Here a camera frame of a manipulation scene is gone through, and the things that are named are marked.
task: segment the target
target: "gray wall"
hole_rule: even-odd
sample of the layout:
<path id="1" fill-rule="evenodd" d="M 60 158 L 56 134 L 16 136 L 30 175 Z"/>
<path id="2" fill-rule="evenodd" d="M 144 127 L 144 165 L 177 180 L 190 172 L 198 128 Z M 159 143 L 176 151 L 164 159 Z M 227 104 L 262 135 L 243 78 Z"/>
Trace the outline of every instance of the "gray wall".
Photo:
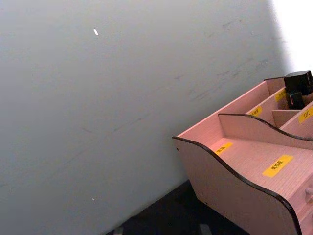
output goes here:
<path id="1" fill-rule="evenodd" d="M 171 136 L 284 75 L 278 38 L 264 0 L 0 1 L 0 233 L 98 235 L 184 182 Z"/>

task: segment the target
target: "dark floor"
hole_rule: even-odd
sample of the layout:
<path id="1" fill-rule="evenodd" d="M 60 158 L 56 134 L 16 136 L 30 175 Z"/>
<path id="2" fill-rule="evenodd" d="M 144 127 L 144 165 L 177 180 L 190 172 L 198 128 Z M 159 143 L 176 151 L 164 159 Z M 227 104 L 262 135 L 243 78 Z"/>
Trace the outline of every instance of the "dark floor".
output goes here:
<path id="1" fill-rule="evenodd" d="M 123 225 L 123 235 L 199 235 L 207 224 L 212 235 L 247 235 L 245 231 L 200 202 L 186 182 Z"/>

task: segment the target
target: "black object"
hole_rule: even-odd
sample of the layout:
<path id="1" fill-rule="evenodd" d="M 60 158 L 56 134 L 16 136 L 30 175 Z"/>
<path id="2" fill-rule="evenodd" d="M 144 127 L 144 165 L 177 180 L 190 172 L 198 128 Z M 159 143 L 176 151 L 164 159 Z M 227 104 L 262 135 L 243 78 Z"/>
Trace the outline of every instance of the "black object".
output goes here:
<path id="1" fill-rule="evenodd" d="M 303 95 L 313 92 L 313 77 L 310 70 L 293 72 L 284 77 L 286 99 L 290 109 L 303 109 Z"/>

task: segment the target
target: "curved wooden panel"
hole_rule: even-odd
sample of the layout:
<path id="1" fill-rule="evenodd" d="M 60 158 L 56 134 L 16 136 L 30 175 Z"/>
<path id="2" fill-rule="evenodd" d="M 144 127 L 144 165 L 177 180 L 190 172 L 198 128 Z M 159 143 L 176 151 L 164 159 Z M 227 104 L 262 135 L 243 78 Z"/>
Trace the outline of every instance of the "curved wooden panel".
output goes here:
<path id="1" fill-rule="evenodd" d="M 227 137 L 313 150 L 313 139 L 295 136 L 248 114 L 219 114 Z"/>
<path id="2" fill-rule="evenodd" d="M 301 235 L 292 206 L 227 165 L 203 144 L 173 137 L 199 200 L 252 235 Z"/>

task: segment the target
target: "pink wooden organizer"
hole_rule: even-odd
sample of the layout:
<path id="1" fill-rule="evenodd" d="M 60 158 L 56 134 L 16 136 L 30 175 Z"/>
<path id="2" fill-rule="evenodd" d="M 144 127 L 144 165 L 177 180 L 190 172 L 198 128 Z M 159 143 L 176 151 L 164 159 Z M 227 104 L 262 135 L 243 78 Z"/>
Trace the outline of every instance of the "pink wooden organizer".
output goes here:
<path id="1" fill-rule="evenodd" d="M 252 235 L 313 235 L 313 96 L 267 79 L 173 137 L 199 200 Z"/>

